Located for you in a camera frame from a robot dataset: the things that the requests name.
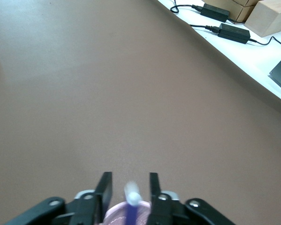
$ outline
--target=cardboard box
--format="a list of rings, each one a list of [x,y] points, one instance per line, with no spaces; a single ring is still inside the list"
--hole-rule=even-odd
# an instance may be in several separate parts
[[[255,6],[260,0],[234,0],[242,6]]]
[[[244,25],[261,37],[281,31],[281,0],[258,2]]]
[[[233,0],[203,0],[203,1],[209,5],[228,10],[230,12],[229,18],[239,23],[245,22],[255,7],[255,6],[244,7]]]

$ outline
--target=black cable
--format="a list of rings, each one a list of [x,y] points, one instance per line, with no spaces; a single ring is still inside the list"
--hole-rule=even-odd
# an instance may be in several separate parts
[[[195,5],[177,5],[176,3],[176,0],[174,0],[174,6],[171,7],[169,10],[172,12],[172,13],[179,13],[179,9],[178,7],[191,7],[191,8],[194,8],[195,10],[201,12],[202,11],[202,8],[201,6],[195,6]]]
[[[210,30],[213,33],[219,33],[220,28],[219,27],[214,27],[214,26],[203,26],[203,25],[193,25],[193,24],[189,24],[191,27],[201,27],[201,28],[205,28],[206,30]]]
[[[278,43],[281,45],[281,42],[278,41],[274,36],[272,36],[272,37],[270,38],[270,40],[269,40],[266,44],[260,43],[260,42],[254,40],[254,39],[249,39],[249,41],[258,43],[258,44],[260,44],[260,45],[268,45],[268,44],[271,42],[272,39],[274,39],[276,42],[278,42]]]
[[[233,22],[233,23],[244,23],[243,21],[236,21],[236,20],[233,20],[233,19],[231,19],[231,18],[228,18],[228,20],[230,21],[230,22]]]

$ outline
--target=small white object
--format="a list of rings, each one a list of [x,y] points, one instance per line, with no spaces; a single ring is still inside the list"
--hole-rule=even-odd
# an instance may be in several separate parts
[[[126,184],[124,191],[128,204],[132,206],[137,206],[139,201],[141,201],[141,196],[139,194],[139,189],[137,184],[133,181],[130,181],[129,183]]]

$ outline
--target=blue marker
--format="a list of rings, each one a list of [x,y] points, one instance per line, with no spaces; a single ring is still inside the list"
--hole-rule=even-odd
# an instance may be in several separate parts
[[[136,225],[137,211],[141,196],[139,194],[138,186],[135,182],[129,182],[125,186],[125,195],[127,201],[126,209],[126,224],[125,225]]]

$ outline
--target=screw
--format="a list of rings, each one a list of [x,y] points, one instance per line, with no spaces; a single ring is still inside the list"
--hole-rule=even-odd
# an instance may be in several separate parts
[[[51,202],[49,203],[49,205],[50,205],[50,206],[54,206],[54,205],[58,205],[59,203],[60,203],[60,201],[55,200],[55,201],[51,201]]]
[[[195,201],[195,200],[192,200],[189,205],[193,206],[193,207],[199,207],[200,206],[200,203]]]
[[[92,199],[92,195],[86,195],[86,196],[84,196],[84,199],[85,199],[85,200]]]
[[[158,198],[165,201],[167,199],[167,195],[159,195]]]

